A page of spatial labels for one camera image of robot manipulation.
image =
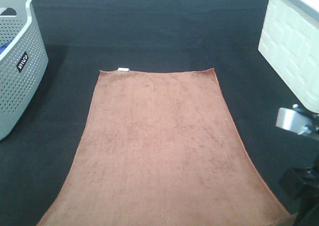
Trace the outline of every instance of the basket handle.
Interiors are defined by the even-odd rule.
[[[13,8],[16,15],[1,15],[3,17],[17,18],[23,22],[27,22],[28,19],[31,20],[30,3],[32,0],[0,0],[0,7]]]

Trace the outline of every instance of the black fabric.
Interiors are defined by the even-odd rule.
[[[0,225],[34,225],[56,198],[84,129],[99,70],[216,73],[256,168],[278,184],[307,167],[318,142],[275,127],[298,103],[258,52],[268,0],[33,0],[49,57],[41,84],[0,142]]]

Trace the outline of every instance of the black logo label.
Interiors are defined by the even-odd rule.
[[[16,68],[18,68],[18,71],[21,73],[21,71],[23,70],[23,68],[25,67],[27,61],[28,61],[29,57],[27,55],[26,52],[24,52],[24,54],[22,55],[20,61],[18,62],[18,64],[16,65]]]

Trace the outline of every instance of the plastic basket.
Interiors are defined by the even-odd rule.
[[[32,0],[0,0],[15,16],[0,15],[0,140],[17,123],[34,95],[48,58],[31,4]]]

